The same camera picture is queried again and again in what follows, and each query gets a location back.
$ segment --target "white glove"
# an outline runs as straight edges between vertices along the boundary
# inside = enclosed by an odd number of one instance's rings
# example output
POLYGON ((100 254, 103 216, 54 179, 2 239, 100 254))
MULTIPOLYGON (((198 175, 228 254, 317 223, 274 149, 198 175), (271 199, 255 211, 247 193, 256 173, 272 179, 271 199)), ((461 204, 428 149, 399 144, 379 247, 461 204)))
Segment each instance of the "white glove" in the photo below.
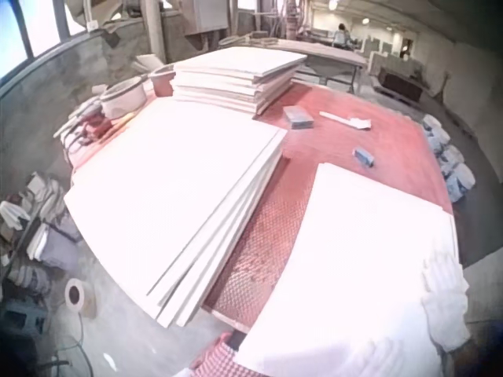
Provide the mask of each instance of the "white glove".
POLYGON ((402 370, 403 348, 400 342, 385 339, 369 343, 337 377, 396 377, 402 370))
POLYGON ((173 377, 192 377, 193 371, 191 369, 185 368, 179 371, 176 375, 173 377))
POLYGON ((464 324, 468 283, 463 269, 451 254, 435 253, 427 262, 423 275, 431 292, 423 297, 430 336, 446 352, 453 351, 470 339, 464 324))

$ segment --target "ceiling light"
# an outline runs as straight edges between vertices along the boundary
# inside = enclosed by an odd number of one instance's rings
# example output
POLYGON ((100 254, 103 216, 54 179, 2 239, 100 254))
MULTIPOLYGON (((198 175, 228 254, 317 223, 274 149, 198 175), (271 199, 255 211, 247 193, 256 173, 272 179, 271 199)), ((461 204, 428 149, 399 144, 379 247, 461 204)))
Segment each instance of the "ceiling light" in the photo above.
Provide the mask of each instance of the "ceiling light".
POLYGON ((330 0, 329 1, 329 10, 336 10, 339 0, 330 0))

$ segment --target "blue sanding block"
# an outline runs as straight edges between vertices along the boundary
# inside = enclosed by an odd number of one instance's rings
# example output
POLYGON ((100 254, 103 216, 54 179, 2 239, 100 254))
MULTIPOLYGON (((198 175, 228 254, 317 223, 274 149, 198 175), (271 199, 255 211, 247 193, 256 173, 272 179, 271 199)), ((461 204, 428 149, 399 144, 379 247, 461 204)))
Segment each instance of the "blue sanding block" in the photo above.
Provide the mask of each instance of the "blue sanding block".
POLYGON ((374 156, 372 156, 363 148, 360 147, 355 148, 353 150, 353 156, 368 167, 372 167, 374 165, 374 156))
POLYGON ((283 111, 292 126, 292 130, 313 128, 313 117, 300 106, 285 106, 283 111))

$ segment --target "factory floor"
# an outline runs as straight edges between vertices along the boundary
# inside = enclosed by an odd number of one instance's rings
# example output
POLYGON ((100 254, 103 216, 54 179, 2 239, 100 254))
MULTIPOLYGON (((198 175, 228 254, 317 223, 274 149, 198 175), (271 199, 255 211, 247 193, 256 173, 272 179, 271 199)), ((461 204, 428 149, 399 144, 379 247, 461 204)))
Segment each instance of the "factory floor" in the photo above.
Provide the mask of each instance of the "factory floor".
MULTIPOLYGON (((362 82, 361 97, 414 120, 422 118, 423 112, 374 93, 368 77, 364 76, 362 82)), ((347 86, 334 82, 329 86, 347 90, 347 86)), ((446 117, 441 106, 429 99, 425 99, 421 106, 442 121, 477 179, 476 187, 454 205, 461 261, 467 267, 503 246, 503 187, 497 183, 495 173, 476 142, 463 135, 446 117)), ((222 332, 230 330, 229 326, 202 310, 187 328, 162 328, 124 294, 85 243, 81 249, 80 274, 76 277, 94 286, 97 301, 96 318, 83 318, 83 349, 94 375, 169 377, 188 366, 222 332)), ((497 287, 503 283, 499 282, 503 276, 503 249, 470 267, 467 275, 472 285, 468 292, 471 295, 471 326, 476 326, 473 331, 485 339, 488 327, 484 324, 493 324, 494 320, 502 318, 503 302, 499 300, 497 302, 501 304, 497 305, 492 302, 499 297, 497 287)), ((41 361, 47 360, 56 348, 71 346, 75 339, 80 339, 79 317, 66 308, 63 297, 64 281, 61 281, 55 285, 49 299, 53 315, 47 336, 39 343, 41 361)), ((61 367, 60 376, 89 375, 79 348, 62 351, 60 357, 71 360, 73 365, 71 368, 61 367)))

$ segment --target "concrete floor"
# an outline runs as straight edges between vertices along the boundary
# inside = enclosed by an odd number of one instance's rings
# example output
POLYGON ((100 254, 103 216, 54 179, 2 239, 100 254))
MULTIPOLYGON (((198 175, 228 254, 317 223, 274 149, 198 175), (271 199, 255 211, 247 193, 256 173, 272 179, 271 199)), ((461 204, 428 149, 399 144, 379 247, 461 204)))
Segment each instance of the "concrete floor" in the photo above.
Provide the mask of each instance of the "concrete floor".
MULTIPOLYGON (((422 118, 423 112, 374 93, 368 77, 364 76, 362 82, 361 97, 406 114, 416 121, 422 118)), ((330 82, 329 86, 347 91, 347 86, 334 82, 330 82)), ((477 179, 477 186, 465 199, 454 205, 461 260, 465 266, 471 265, 503 245, 503 188, 497 183, 496 175, 476 142, 463 135, 441 106, 428 98, 422 102, 425 111, 442 121, 477 179)), ((187 328, 164 329, 122 292, 85 244, 82 245, 80 263, 81 275, 77 277, 92 283, 97 295, 97 317, 93 320, 83 319, 83 349, 93 366, 94 375, 169 377, 188 366, 222 332, 230 330, 202 310, 187 328)), ((475 278, 472 277, 470 283, 474 287, 481 286, 476 278, 480 274, 480 271, 472 274, 475 278)), ((496 286, 491 284, 491 287, 492 292, 495 292, 496 286)), ((53 289, 50 299, 50 306, 54 308, 53 317, 48 336, 39 344, 41 357, 49 357, 54 348, 73 344, 74 340, 69 335, 79 338, 77 315, 61 305, 63 291, 64 281, 61 281, 53 289)), ((473 288, 473 292, 478 297, 479 291, 473 288)), ((484 313, 484 309, 479 312, 475 310, 471 318, 485 318, 484 313)), ((78 349, 62 352, 60 356, 72 360, 74 366, 62 367, 62 376, 88 375, 86 363, 78 349)))
MULTIPOLYGON (((148 375, 169 377, 186 368, 212 341, 231 328, 200 310, 186 327, 169 329, 158 325, 134 304, 108 275, 83 242, 79 279, 92 283, 97 302, 94 319, 83 317, 83 349, 95 376, 148 375)), ((53 289, 49 332, 38 344, 40 360, 48 360, 55 349, 69 347, 80 337, 76 313, 61 302, 66 280, 53 289)), ((60 352, 73 367, 61 367, 61 376, 88 376, 88 367, 78 348, 60 352)))

